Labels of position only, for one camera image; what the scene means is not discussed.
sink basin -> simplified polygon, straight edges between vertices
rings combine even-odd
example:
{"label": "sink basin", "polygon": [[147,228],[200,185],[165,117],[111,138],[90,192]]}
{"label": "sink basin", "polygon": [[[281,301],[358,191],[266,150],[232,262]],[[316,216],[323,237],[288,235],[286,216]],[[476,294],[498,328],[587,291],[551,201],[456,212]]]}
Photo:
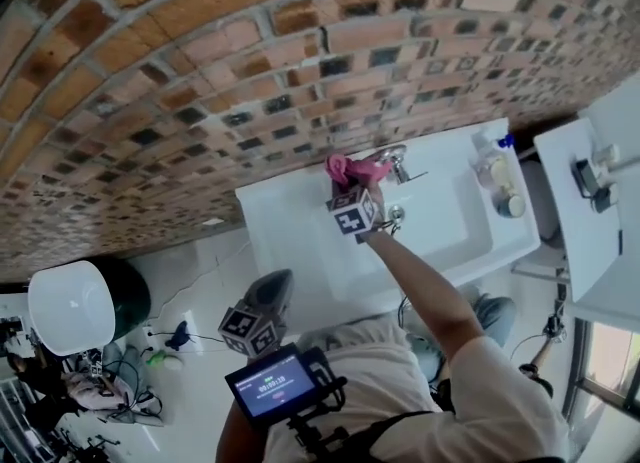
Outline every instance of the sink basin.
{"label": "sink basin", "polygon": [[[388,211],[404,212],[398,241],[461,286],[535,250],[540,240],[518,159],[506,152],[525,215],[498,215],[491,192],[477,180],[474,138],[497,139],[506,119],[404,142],[404,184],[383,180]],[[352,156],[361,159],[371,152]],[[397,308],[398,285],[366,244],[344,236],[325,202],[331,182],[323,166],[274,177],[236,191],[243,207],[258,269],[289,268],[294,293],[290,333],[353,321]]]}

jeans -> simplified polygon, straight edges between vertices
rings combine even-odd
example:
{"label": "jeans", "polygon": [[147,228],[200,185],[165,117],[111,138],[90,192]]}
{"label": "jeans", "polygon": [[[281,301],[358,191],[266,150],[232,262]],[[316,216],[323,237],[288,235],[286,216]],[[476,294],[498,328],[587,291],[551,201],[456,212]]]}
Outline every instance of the jeans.
{"label": "jeans", "polygon": [[144,370],[142,368],[142,359],[135,347],[127,346],[123,355],[118,344],[115,342],[107,344],[102,350],[102,368],[113,372],[129,385],[136,396],[145,390],[142,379]]}
{"label": "jeans", "polygon": [[[516,306],[510,298],[481,296],[473,305],[473,311],[488,337],[504,347],[516,317]],[[431,383],[438,377],[444,363],[444,355],[431,340],[408,335],[411,350],[415,353],[424,376]]]}

white floor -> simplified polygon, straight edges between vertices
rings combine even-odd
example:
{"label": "white floor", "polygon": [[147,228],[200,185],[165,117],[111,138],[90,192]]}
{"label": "white floor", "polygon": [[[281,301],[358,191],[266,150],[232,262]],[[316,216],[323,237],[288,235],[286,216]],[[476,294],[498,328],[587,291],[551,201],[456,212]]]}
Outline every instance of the white floor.
{"label": "white floor", "polygon": [[[163,303],[176,291],[184,289],[153,324],[154,330],[163,332],[172,332],[186,318],[190,333],[216,337],[227,307],[234,305],[258,278],[245,229],[138,257],[132,264],[151,290],[151,317],[160,313]],[[554,284],[515,277],[507,269],[487,276],[481,288],[494,296],[510,296],[517,304],[516,325],[505,347],[509,355],[520,340],[542,331],[556,295]],[[555,388],[558,407],[562,406],[571,364],[573,323],[568,320],[568,324],[569,337],[553,348],[542,369],[543,377]],[[142,329],[128,338],[141,349],[147,345]],[[514,361],[520,364],[530,360],[541,340],[523,344]],[[119,440],[119,446],[108,449],[114,461],[211,463],[232,399],[224,376],[243,366],[245,359],[209,340],[189,343],[178,356],[184,364],[181,371],[149,367],[147,373],[164,403],[164,427],[103,424],[88,416],[73,415],[65,416],[61,426],[70,429],[77,442],[97,434]]]}

faucet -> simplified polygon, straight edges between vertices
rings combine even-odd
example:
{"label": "faucet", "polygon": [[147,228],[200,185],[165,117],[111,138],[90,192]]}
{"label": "faucet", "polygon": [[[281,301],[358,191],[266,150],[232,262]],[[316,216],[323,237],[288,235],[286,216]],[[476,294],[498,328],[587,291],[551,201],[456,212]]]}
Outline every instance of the faucet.
{"label": "faucet", "polygon": [[374,152],[369,157],[367,157],[367,159],[381,164],[391,162],[393,166],[391,167],[389,175],[393,174],[397,184],[404,184],[405,182],[409,182],[411,180],[409,178],[407,170],[405,170],[404,166],[402,165],[402,162],[404,161],[404,154],[406,152],[406,145],[393,145],[391,147],[387,147]]}

